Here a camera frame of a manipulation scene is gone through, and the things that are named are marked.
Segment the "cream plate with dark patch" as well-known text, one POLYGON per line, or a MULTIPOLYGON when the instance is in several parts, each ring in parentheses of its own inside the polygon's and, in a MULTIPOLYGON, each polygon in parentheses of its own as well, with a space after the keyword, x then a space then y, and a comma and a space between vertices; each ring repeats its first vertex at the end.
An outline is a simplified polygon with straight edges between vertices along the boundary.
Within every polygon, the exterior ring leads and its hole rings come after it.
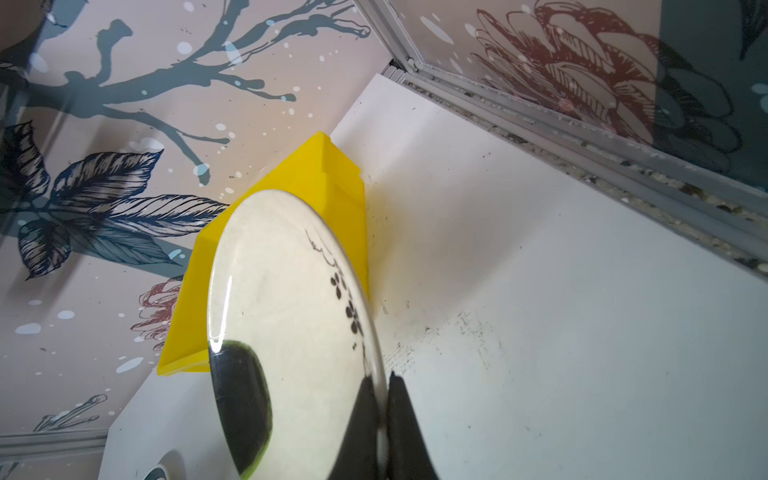
POLYGON ((373 469, 384 471, 387 382, 376 329, 351 261, 305 201, 265 190, 235 208, 213 261, 207 337, 241 478, 327 478, 364 382, 373 469))

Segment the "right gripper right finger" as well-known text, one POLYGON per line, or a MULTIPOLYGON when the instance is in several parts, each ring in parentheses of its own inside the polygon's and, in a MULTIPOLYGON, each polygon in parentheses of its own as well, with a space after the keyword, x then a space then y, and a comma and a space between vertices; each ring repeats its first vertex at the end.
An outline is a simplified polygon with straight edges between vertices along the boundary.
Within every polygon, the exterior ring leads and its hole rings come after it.
POLYGON ((388 478, 437 480, 405 381, 394 372, 389 378, 387 423, 388 478))

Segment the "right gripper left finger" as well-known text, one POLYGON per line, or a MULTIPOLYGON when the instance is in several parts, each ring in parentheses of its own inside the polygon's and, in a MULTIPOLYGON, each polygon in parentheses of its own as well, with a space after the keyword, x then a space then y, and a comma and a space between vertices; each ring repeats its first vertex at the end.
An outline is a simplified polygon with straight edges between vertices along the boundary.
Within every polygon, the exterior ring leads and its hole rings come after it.
POLYGON ((375 480, 378 478, 377 438, 379 409, 373 381, 365 377, 358 389, 329 480, 375 480))

